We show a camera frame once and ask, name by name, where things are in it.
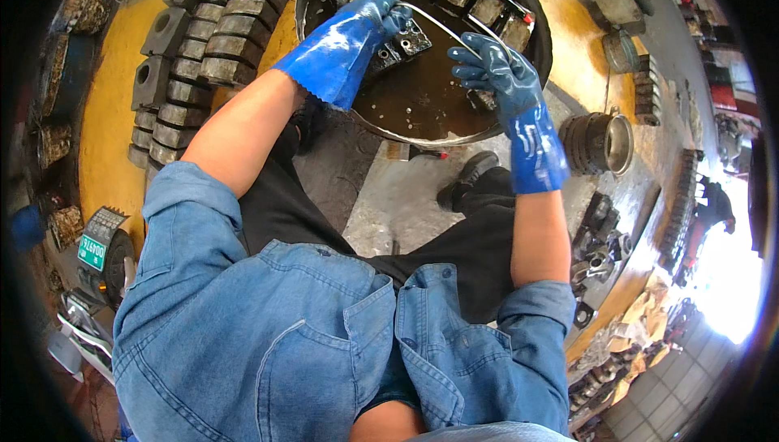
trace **work boot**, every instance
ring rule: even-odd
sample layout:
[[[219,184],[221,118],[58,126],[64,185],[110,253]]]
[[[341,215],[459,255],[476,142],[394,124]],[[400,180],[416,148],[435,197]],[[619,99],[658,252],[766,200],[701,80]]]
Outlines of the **work boot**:
[[[479,152],[471,156],[463,166],[460,175],[451,184],[443,187],[435,197],[435,201],[445,211],[455,212],[455,205],[463,195],[473,188],[473,184],[487,170],[500,165],[498,155],[490,151]]]

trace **glove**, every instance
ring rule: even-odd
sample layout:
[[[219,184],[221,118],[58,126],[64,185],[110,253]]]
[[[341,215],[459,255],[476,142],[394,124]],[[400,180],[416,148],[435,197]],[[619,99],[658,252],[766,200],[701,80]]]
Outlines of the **glove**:
[[[498,119],[511,140],[511,177],[515,194],[558,191],[570,176],[566,153],[549,118],[541,93],[538,73],[525,57],[506,53],[494,39],[477,33],[463,33],[468,49],[453,47],[449,56],[462,63],[452,75],[463,87],[492,91],[498,103]]]
[[[368,61],[411,18],[398,0],[354,0],[311,32],[273,68],[322,101],[349,110]]]

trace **person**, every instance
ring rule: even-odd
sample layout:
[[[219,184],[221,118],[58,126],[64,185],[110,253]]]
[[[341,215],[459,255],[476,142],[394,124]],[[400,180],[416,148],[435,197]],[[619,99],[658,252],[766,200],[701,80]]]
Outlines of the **person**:
[[[473,33],[481,58],[449,50],[463,87],[495,92],[511,170],[475,155],[438,196],[466,218],[418,250],[358,257],[295,173],[290,116],[307,92],[351,107],[411,17],[396,2],[339,9],[154,178],[114,323],[139,440],[569,440],[569,172],[519,53]]]

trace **denim shirt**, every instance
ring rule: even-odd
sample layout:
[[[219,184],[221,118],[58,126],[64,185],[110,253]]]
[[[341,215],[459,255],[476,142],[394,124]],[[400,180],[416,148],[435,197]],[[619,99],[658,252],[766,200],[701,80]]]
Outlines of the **denim shirt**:
[[[494,329],[460,316],[453,264],[420,267],[396,295],[327,246],[275,240],[248,257],[235,195],[192,163],[165,166],[142,213],[113,370],[143,442],[346,440],[393,336],[429,430],[514,421],[567,434],[566,283],[512,292]]]

